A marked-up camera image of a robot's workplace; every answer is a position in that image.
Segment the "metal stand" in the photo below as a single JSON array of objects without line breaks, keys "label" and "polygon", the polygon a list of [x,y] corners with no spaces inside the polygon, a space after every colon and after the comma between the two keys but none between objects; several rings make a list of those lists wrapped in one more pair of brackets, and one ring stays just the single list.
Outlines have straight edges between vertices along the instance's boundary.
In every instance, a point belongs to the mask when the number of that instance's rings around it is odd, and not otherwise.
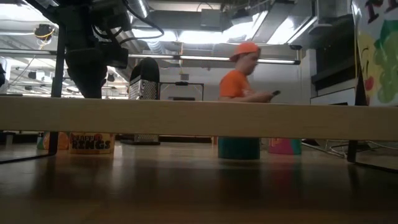
[{"label": "metal stand", "polygon": [[[363,77],[362,74],[359,74],[358,83],[356,85],[356,92],[355,92],[355,106],[367,106],[366,103],[366,95],[365,95],[365,87],[363,84]],[[348,152],[347,152],[347,161],[352,162],[355,165],[368,167],[372,169],[383,170],[387,172],[394,172],[398,173],[396,169],[390,169],[387,167],[375,166],[371,164],[365,164],[362,162],[356,162],[356,153],[357,153],[357,146],[358,141],[349,141],[348,143]]]},{"label": "metal stand", "polygon": [[[59,25],[57,62],[55,66],[55,76],[52,80],[52,89],[51,89],[51,97],[56,97],[56,98],[60,98],[62,94],[63,62],[65,60],[65,34],[66,34],[65,27]],[[58,132],[51,132],[49,152],[47,154],[9,159],[5,161],[0,161],[0,164],[28,161],[31,159],[39,159],[43,157],[54,156],[56,155],[57,150],[58,150]]]}]

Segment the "wooden floor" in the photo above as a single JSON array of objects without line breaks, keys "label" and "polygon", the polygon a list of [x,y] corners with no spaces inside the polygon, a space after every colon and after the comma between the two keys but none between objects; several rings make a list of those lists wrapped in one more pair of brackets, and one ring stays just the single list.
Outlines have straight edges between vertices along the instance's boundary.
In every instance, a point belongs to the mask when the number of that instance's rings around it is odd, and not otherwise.
[{"label": "wooden floor", "polygon": [[118,144],[0,166],[0,223],[397,223],[397,211],[396,174],[310,149],[242,162],[209,144]]}]

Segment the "wooden plank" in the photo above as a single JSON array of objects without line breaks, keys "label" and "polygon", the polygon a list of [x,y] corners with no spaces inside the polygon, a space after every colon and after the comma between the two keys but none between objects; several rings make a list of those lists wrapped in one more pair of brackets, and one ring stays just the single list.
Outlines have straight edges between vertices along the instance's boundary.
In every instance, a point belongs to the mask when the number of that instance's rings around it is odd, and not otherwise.
[{"label": "wooden plank", "polygon": [[398,141],[398,108],[0,97],[0,129]]}]

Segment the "ceiling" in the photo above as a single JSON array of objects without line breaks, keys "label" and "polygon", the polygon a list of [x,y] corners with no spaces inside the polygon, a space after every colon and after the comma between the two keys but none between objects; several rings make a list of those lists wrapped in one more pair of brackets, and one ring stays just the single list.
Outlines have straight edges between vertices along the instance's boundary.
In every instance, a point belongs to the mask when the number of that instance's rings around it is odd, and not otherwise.
[{"label": "ceiling", "polygon": [[[26,4],[10,4],[15,2],[18,1],[0,0],[0,10],[4,12],[0,15],[0,48],[56,50],[57,29],[55,29],[51,41],[46,44],[32,35],[33,30],[39,24],[56,26]],[[312,18],[318,16],[318,18],[327,18],[329,21],[338,22],[341,16],[349,13],[349,7],[345,7],[349,2],[348,0],[333,2],[335,2],[335,8],[325,9],[316,7],[317,5],[312,0],[210,0],[207,3],[192,0],[129,0],[136,12],[142,15],[146,14],[147,18],[164,29],[166,35],[159,39],[131,41],[123,47],[127,47],[130,53],[183,53],[184,55],[229,57],[237,44],[251,40],[261,46],[262,58],[297,59],[296,50],[292,50],[289,44],[302,45],[304,50],[309,47],[318,47],[313,44],[317,41],[318,45],[325,44],[325,40],[322,40],[322,34],[317,37],[308,34],[307,30],[310,30],[317,23],[316,20],[313,20],[312,22],[315,23],[308,26]],[[238,9],[246,9],[249,13],[248,17],[252,21],[234,25],[231,18]],[[305,25],[307,25],[305,27],[307,30],[296,36],[295,40],[288,44],[288,41],[295,36],[294,34],[301,31]],[[122,32],[118,40],[133,36],[148,36],[154,33],[153,29],[149,30],[147,25],[138,19],[132,20],[132,26],[134,28],[132,32]],[[55,71],[54,59],[32,60],[32,57],[7,57],[7,60],[12,64],[10,74],[12,85],[9,92],[32,95],[48,95],[50,93],[51,79],[47,82],[45,80],[34,80],[29,78],[27,74],[28,71],[37,71],[51,76]],[[113,74],[115,80],[106,83],[103,88],[104,96],[127,96],[127,80],[136,62],[135,59],[130,58],[129,67],[125,70],[109,68],[108,73]],[[21,75],[23,69],[29,63],[28,71]],[[233,64],[229,62],[194,60],[184,60],[181,63],[179,61],[158,60],[158,63],[161,68],[180,66],[207,69],[233,67]],[[80,97],[79,93],[71,93],[70,88],[74,86],[74,83],[68,78],[66,70],[64,77],[63,94]]]}]

